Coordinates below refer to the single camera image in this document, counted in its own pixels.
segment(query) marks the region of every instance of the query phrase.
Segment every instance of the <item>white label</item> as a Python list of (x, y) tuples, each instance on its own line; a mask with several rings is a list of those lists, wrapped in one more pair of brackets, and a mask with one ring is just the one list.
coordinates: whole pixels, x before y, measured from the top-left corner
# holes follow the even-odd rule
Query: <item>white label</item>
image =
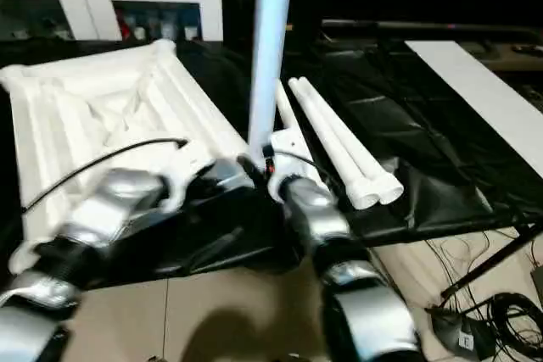
[(473, 351), (473, 335), (460, 331), (460, 334), (458, 336), (458, 345), (460, 345), (464, 349), (469, 349), (470, 351)]

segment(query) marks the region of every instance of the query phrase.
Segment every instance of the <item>floor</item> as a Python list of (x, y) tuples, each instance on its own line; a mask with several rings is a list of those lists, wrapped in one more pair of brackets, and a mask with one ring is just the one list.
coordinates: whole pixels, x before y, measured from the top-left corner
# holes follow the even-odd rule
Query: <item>floor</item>
[[(432, 245), (457, 278), (473, 258), (471, 268), (509, 240), (493, 231), (486, 236), (488, 243), (478, 233)], [(428, 360), (462, 360), (439, 344), (423, 310), (449, 285), (428, 244), (383, 247), (378, 255), (413, 312)], [(538, 304), (528, 255), (529, 246), (472, 284), (477, 301), (505, 291), (522, 292)], [(543, 259), (543, 238), (535, 244), (535, 257)], [(470, 304), (464, 294), (458, 302), (461, 308)], [(324, 362), (319, 303), (308, 264), (282, 276), (237, 269), (99, 290), (90, 293), (71, 323), (75, 338), (64, 362), (145, 362), (155, 355), (168, 362), (269, 362), (287, 361), (288, 354)]]

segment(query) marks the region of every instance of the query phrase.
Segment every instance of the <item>black plastic sheet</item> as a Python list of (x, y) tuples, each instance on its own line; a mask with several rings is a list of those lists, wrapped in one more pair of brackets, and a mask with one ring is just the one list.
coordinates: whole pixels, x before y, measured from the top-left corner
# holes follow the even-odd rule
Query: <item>black plastic sheet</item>
[[(130, 46), (111, 42), (6, 43), (0, 47), (0, 66), (38, 64)], [(234, 127), (246, 136), (250, 56), (219, 44), (192, 42), (179, 44), (177, 55)], [(365, 211), (354, 211), (344, 198), (340, 199), (340, 208), (355, 233), (368, 245), (524, 225), (543, 215), (543, 180), (401, 44), (328, 44), (301, 52), (287, 43), (282, 69), (285, 86), (292, 76), (308, 77), (406, 188), (391, 205)], [(6, 222), (13, 218), (17, 225), (0, 231), (0, 262), (5, 264), (21, 232), (17, 224), (20, 204), (10, 106), (6, 94), (0, 98), (4, 163), (11, 163), (3, 168), (5, 198), (0, 209)], [(293, 105), (316, 161), (334, 172), (305, 116), (295, 101)], [(139, 243), (133, 254), (128, 254), (120, 265), (130, 265), (137, 259), (132, 264), (144, 272), (132, 270), (123, 276), (122, 270), (116, 270), (101, 284), (185, 276), (233, 265), (273, 267), (276, 260), (296, 260), (291, 243), (284, 241), (288, 233), (282, 227), (256, 221), (253, 225), (244, 222), (240, 229), (234, 224), (226, 227), (217, 219), (202, 219), (202, 227), (191, 228), (190, 233), (179, 224), (154, 232), (153, 239), (136, 240)], [(189, 253), (192, 256), (213, 242), (227, 244), (207, 264), (200, 262), (198, 268), (191, 267)]]

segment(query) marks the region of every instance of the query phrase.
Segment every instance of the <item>white foam packaging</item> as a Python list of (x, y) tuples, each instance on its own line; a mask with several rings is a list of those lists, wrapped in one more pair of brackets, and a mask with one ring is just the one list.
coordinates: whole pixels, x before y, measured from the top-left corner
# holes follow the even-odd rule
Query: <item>white foam packaging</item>
[[(167, 40), (47, 64), (11, 65), (0, 70), (0, 82), (12, 105), (23, 205), (75, 168), (134, 142), (177, 137), (204, 142), (216, 157), (248, 152)], [(158, 171), (174, 151), (173, 143), (131, 150), (65, 184), (25, 217), (27, 248), (12, 257), (10, 269), (26, 265), (29, 242), (51, 236), (97, 173), (109, 167)]]

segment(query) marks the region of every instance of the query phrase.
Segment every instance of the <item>black tripod leg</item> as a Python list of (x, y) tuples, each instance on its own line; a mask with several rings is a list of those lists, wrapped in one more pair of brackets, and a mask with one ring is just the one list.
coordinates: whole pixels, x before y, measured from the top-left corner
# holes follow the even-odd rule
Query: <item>black tripod leg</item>
[(527, 228), (519, 237), (510, 241), (506, 246), (494, 253), (475, 269), (467, 273), (455, 284), (447, 287), (443, 292), (441, 292), (441, 297), (444, 300), (449, 299), (455, 292), (480, 278), (487, 271), (494, 269), (499, 263), (516, 253), (522, 246), (530, 242), (532, 239), (535, 239), (542, 232), (543, 222), (536, 223), (534, 226)]

